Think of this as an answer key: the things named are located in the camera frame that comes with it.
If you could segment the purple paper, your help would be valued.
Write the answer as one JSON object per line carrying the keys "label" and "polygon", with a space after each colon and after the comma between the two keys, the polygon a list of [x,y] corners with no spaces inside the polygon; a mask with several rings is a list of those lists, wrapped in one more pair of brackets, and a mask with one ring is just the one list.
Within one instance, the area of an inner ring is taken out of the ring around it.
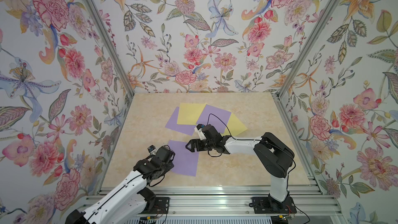
{"label": "purple paper", "polygon": [[197,121],[197,124],[211,124],[220,134],[223,134],[225,132],[231,114],[231,112],[223,110],[221,108],[206,105]]}
{"label": "purple paper", "polygon": [[194,134],[194,125],[186,125],[186,124],[178,124],[178,114],[179,114],[179,107],[176,107],[174,112],[172,113],[170,119],[166,123],[165,127],[167,129],[183,133],[189,136],[192,136]]}
{"label": "purple paper", "polygon": [[195,177],[197,175],[199,153],[186,149],[187,143],[170,140],[168,146],[175,153],[172,172]]}

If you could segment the yellow paper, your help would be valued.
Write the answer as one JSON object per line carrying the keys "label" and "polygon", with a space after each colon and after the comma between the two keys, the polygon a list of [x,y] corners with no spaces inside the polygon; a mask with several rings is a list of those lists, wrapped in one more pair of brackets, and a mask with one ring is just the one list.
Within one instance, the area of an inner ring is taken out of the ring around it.
{"label": "yellow paper", "polygon": [[180,103],[177,124],[195,125],[206,103]]}
{"label": "yellow paper", "polygon": [[247,127],[236,117],[236,115],[232,113],[227,123],[225,132],[222,135],[238,136],[246,130]]}

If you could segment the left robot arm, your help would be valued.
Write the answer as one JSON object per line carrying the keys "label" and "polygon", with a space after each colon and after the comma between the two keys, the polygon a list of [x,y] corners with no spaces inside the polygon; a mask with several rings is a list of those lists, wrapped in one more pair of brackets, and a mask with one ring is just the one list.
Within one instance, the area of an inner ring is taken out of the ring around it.
{"label": "left robot arm", "polygon": [[133,170],[106,196],[83,211],[74,210],[67,224],[123,224],[129,218],[153,208],[156,195],[152,181],[164,177],[173,165],[175,153],[168,145],[148,148],[150,155],[138,161]]}

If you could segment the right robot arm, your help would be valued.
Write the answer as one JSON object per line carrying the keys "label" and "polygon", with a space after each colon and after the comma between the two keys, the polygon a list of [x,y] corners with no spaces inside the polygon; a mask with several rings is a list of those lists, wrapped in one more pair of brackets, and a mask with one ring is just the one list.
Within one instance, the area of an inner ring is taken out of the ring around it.
{"label": "right robot arm", "polygon": [[195,128],[198,139],[190,140],[185,148],[190,152],[215,150],[219,154],[256,155],[267,172],[271,175],[269,201],[283,204],[290,199],[288,192],[289,169],[295,165],[294,152],[279,138],[270,132],[256,138],[236,138],[222,136],[211,125],[199,124]]}

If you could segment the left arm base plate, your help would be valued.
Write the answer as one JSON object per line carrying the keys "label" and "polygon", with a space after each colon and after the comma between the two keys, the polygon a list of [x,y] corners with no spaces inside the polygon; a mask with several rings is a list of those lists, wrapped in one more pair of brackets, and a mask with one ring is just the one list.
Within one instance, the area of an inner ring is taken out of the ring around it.
{"label": "left arm base plate", "polygon": [[170,198],[169,197],[156,197],[154,200],[150,201],[141,214],[146,215],[160,215],[168,214],[170,208]]}

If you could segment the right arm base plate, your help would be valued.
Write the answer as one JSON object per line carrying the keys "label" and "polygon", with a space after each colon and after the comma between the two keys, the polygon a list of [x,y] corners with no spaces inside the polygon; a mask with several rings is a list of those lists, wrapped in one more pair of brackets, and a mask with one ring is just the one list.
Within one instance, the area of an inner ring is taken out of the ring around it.
{"label": "right arm base plate", "polygon": [[289,196],[283,202],[278,202],[271,197],[252,197],[249,206],[255,214],[296,214],[297,209],[293,199]]}

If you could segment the right aluminium corner post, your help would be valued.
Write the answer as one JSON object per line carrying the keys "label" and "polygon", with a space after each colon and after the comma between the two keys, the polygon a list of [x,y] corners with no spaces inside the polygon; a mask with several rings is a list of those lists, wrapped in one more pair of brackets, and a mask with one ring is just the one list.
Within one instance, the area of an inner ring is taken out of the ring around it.
{"label": "right aluminium corner post", "polygon": [[290,85],[292,84],[297,72],[301,68],[304,60],[306,59],[307,55],[311,51],[313,45],[316,43],[317,39],[321,35],[321,32],[326,27],[326,24],[329,22],[329,19],[336,9],[338,4],[341,0],[328,0],[325,8],[324,13],[320,16],[320,19],[316,23],[314,29],[312,30],[311,34],[309,35],[307,41],[304,44],[303,50],[299,53],[297,59],[294,61],[294,65],[288,74],[283,86],[281,89],[273,94],[273,99],[276,101],[280,101],[282,97],[287,94]]}

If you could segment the aluminium corner post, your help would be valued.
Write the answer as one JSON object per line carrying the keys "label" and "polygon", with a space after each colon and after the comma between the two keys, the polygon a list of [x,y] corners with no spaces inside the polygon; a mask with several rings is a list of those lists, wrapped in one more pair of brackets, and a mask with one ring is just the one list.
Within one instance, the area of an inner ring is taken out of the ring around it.
{"label": "aluminium corner post", "polygon": [[127,78],[126,72],[124,71],[124,69],[122,67],[121,61],[120,61],[119,56],[116,51],[116,48],[112,42],[111,37],[107,33],[107,28],[105,27],[105,25],[102,21],[102,18],[101,18],[100,13],[95,5],[94,0],[83,0],[83,2],[87,5],[90,17],[92,18],[92,20],[98,30],[98,34],[110,55],[110,59],[114,63],[114,68],[118,72],[127,94],[129,95],[129,97],[133,98],[134,90],[132,89],[132,86]]}
{"label": "aluminium corner post", "polygon": [[314,29],[312,30],[311,34],[309,35],[307,41],[304,44],[303,50],[299,53],[297,59],[294,61],[294,65],[288,74],[283,86],[281,89],[273,94],[273,99],[276,101],[280,101],[282,97],[287,94],[290,85],[292,84],[297,72],[301,68],[304,60],[306,59],[307,55],[311,51],[313,45],[316,43],[317,39],[321,35],[321,32],[326,27],[326,24],[329,22],[329,19],[336,9],[338,4],[341,0],[328,0],[325,8],[324,13],[320,16],[320,19],[316,23]]}

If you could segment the left aluminium corner post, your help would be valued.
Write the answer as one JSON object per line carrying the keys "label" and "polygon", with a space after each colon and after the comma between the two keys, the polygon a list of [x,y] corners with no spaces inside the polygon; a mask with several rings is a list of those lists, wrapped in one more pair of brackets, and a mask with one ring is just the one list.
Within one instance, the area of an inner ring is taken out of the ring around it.
{"label": "left aluminium corner post", "polygon": [[102,18],[101,18],[100,13],[95,5],[94,0],[83,0],[83,2],[87,5],[90,17],[92,18],[92,20],[98,30],[98,34],[110,55],[110,59],[114,63],[114,68],[118,72],[127,94],[129,95],[129,97],[133,98],[134,90],[132,89],[132,86],[127,78],[126,72],[124,71],[124,69],[122,67],[121,61],[120,61],[119,56],[116,51],[116,48],[112,42],[111,37],[107,33],[107,28],[105,27],[105,25],[102,21]]}

